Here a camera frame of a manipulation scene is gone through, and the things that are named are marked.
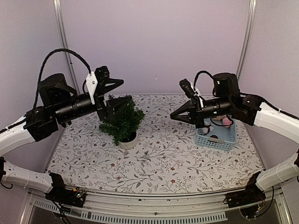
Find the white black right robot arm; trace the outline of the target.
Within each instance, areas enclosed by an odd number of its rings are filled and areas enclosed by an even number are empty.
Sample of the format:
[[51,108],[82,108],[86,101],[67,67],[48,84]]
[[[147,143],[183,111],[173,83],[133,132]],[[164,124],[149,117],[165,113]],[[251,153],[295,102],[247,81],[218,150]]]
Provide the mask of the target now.
[[[196,87],[201,74],[207,74],[213,81],[211,100],[205,100]],[[299,118],[275,107],[261,96],[242,93],[236,74],[224,72],[211,75],[201,70],[193,82],[182,79],[179,86],[188,101],[170,114],[172,120],[195,125],[196,128],[207,128],[206,119],[226,116],[270,131],[294,143],[299,142]]]

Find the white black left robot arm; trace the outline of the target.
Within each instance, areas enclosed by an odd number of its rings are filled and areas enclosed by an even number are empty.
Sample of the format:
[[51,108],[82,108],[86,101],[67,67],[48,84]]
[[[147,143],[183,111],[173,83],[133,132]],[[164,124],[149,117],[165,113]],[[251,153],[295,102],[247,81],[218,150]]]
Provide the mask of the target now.
[[4,155],[33,142],[39,142],[72,120],[96,112],[100,120],[111,119],[117,110],[132,99],[131,96],[104,100],[104,95],[124,83],[112,79],[108,72],[97,71],[88,75],[88,94],[77,94],[67,85],[62,73],[56,73],[38,84],[37,93],[43,105],[38,106],[0,132],[0,183],[19,185],[52,194],[60,203],[69,199],[69,191],[59,174],[37,173],[8,162]]

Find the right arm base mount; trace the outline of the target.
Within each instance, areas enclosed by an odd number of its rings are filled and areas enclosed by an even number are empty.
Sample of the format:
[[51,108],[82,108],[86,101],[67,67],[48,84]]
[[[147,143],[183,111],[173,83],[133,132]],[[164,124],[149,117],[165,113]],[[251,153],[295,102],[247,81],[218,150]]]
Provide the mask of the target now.
[[255,181],[249,181],[245,189],[227,193],[223,200],[223,203],[228,205],[229,208],[247,205],[250,203],[261,202],[266,199],[263,190],[260,190],[256,186]]

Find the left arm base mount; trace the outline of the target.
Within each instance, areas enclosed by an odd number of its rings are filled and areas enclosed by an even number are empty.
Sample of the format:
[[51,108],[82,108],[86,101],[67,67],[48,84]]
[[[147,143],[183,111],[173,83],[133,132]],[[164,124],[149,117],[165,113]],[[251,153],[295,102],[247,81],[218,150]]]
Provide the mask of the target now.
[[52,189],[49,193],[45,193],[46,199],[60,204],[83,208],[86,199],[86,191],[84,189],[80,187],[67,189],[61,175],[55,173],[49,173],[49,175],[52,179]]

